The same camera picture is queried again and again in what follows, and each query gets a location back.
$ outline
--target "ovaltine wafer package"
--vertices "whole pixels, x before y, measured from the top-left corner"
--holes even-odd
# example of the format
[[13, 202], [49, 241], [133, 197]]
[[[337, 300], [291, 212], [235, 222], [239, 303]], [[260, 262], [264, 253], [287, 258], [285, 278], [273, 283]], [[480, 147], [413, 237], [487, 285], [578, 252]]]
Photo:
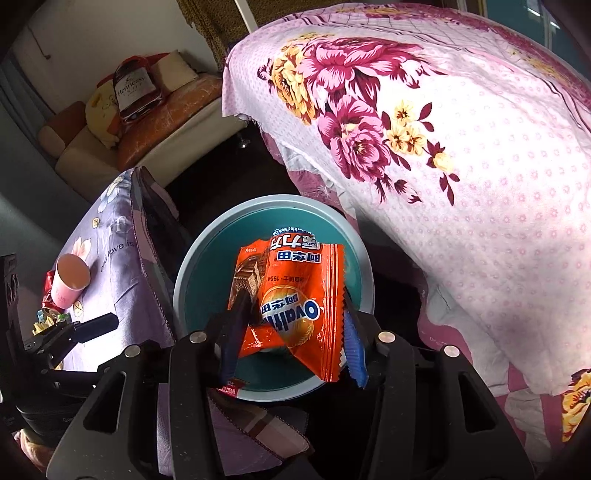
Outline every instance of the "ovaltine wafer package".
[[229, 307], [243, 288], [261, 315], [260, 323], [246, 331], [241, 356], [286, 346], [322, 380], [338, 380], [345, 298], [342, 245], [321, 244], [301, 229], [278, 229], [270, 240], [241, 249]]

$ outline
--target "yellow flower print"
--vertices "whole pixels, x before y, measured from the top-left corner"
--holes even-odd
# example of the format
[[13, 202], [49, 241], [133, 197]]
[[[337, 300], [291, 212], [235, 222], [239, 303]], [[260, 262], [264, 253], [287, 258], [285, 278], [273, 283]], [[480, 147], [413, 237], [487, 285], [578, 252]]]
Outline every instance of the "yellow flower print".
[[379, 14], [379, 15], [398, 15], [401, 14], [402, 11], [398, 8], [393, 7], [375, 7], [375, 8], [366, 8], [363, 10], [364, 13], [367, 14]]
[[399, 127], [393, 125], [392, 130], [386, 130], [386, 137], [388, 138], [387, 145], [393, 152], [407, 152], [407, 142], [410, 140], [410, 135], [406, 127]]
[[115, 180], [111, 182], [111, 184], [106, 188], [106, 190], [100, 195], [100, 203], [98, 207], [98, 212], [102, 213], [105, 211], [105, 208], [108, 204], [110, 204], [117, 195], [119, 194], [120, 186], [119, 184], [125, 180], [124, 177], [125, 173], [119, 175]]
[[548, 65], [546, 62], [540, 59], [536, 59], [534, 57], [527, 57], [525, 61], [527, 61], [527, 63], [529, 63], [533, 68], [539, 70], [542, 73], [545, 73], [546, 75], [552, 78], [555, 78], [556, 80], [567, 81], [567, 79], [564, 78], [559, 72], [557, 72], [554, 67]]
[[[288, 40], [288, 42], [307, 42], [308, 40], [314, 40], [315, 38], [328, 38], [334, 37], [335, 34], [333, 33], [316, 33], [316, 32], [308, 32], [302, 33], [302, 35], [298, 35], [296, 38], [292, 38]], [[283, 51], [287, 50], [289, 45], [286, 45], [282, 48]]]
[[271, 81], [286, 107], [305, 125], [310, 125], [317, 112], [304, 84], [304, 76], [297, 71], [303, 57], [299, 46], [290, 45], [273, 62]]
[[568, 442], [572, 437], [591, 403], [591, 369], [573, 375], [570, 385], [572, 390], [562, 396], [563, 442]]
[[412, 102], [401, 100], [394, 109], [394, 119], [401, 127], [406, 127], [408, 124], [418, 119], [414, 112], [414, 105]]
[[407, 153], [410, 153], [411, 155], [421, 156], [424, 152], [423, 149], [427, 145], [427, 139], [423, 135], [421, 135], [416, 128], [412, 127], [411, 125], [408, 125], [406, 127], [406, 131], [408, 134], [408, 140], [406, 140]]
[[81, 300], [76, 300], [73, 306], [74, 317], [79, 318], [84, 313], [84, 307], [82, 306]]
[[445, 152], [439, 152], [433, 157], [433, 163], [439, 170], [445, 173], [453, 172], [453, 161], [452, 158]]

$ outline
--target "pink fabric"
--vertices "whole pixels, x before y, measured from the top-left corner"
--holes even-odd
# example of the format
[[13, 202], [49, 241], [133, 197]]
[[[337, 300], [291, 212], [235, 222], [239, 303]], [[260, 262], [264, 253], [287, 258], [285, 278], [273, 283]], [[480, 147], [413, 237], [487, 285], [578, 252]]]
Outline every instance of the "pink fabric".
[[263, 141], [265, 142], [267, 150], [269, 151], [273, 159], [276, 162], [279, 162], [281, 165], [285, 165], [285, 163], [283, 162], [283, 158], [281, 158], [281, 152], [279, 152], [279, 149], [277, 148], [277, 144], [275, 143], [275, 140], [273, 140], [273, 137], [263, 131], [261, 131], [261, 136]]
[[303, 194], [404, 250], [424, 341], [457, 345], [549, 460], [580, 404], [548, 399], [591, 366], [586, 81], [505, 27], [410, 4], [290, 15], [227, 65], [224, 113], [259, 123]]

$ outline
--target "beige sofa cushion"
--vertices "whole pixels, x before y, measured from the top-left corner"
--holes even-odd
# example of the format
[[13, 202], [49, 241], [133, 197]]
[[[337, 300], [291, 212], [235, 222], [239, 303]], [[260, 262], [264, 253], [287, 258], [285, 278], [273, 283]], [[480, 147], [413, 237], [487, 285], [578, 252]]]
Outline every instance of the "beige sofa cushion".
[[119, 174], [117, 153], [84, 127], [56, 164], [57, 174], [89, 202], [94, 202]]
[[199, 78], [178, 50], [170, 52], [152, 65], [152, 74], [166, 95]]

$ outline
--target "bowl rim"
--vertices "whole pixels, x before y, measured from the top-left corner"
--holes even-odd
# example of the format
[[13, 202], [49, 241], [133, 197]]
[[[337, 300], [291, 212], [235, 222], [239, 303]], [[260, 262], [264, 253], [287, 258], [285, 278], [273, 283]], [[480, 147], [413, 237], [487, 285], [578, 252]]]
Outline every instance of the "bowl rim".
[[[190, 275], [188, 272], [192, 271], [194, 263], [197, 261], [199, 254], [205, 250], [209, 242], [219, 233], [222, 228], [230, 225], [234, 221], [240, 219], [245, 215], [259, 212], [268, 208], [276, 207], [299, 207], [304, 210], [315, 213], [325, 219], [330, 219], [335, 227], [341, 231], [343, 236], [349, 240], [353, 246], [353, 251], [357, 255], [359, 272], [361, 274], [361, 301], [359, 310], [362, 312], [374, 312], [374, 275], [372, 273], [371, 262], [369, 255], [361, 240], [361, 237], [347, 219], [337, 210], [332, 209], [318, 200], [309, 199], [299, 195], [267, 195], [252, 200], [247, 200], [235, 207], [227, 210], [211, 222], [203, 232], [195, 239], [191, 248], [185, 255], [183, 263], [178, 271], [177, 281], [174, 283], [173, 294], [173, 310], [174, 310], [174, 328], [179, 333], [179, 338], [188, 334], [186, 325], [180, 319], [184, 318], [184, 302], [180, 302], [181, 293], [184, 293], [189, 283]], [[237, 397], [241, 400], [256, 401], [256, 402], [272, 402], [284, 401], [305, 395], [312, 390], [324, 384], [317, 376], [313, 376], [308, 380], [304, 380], [296, 385], [279, 390], [269, 391], [249, 391], [239, 390]]]

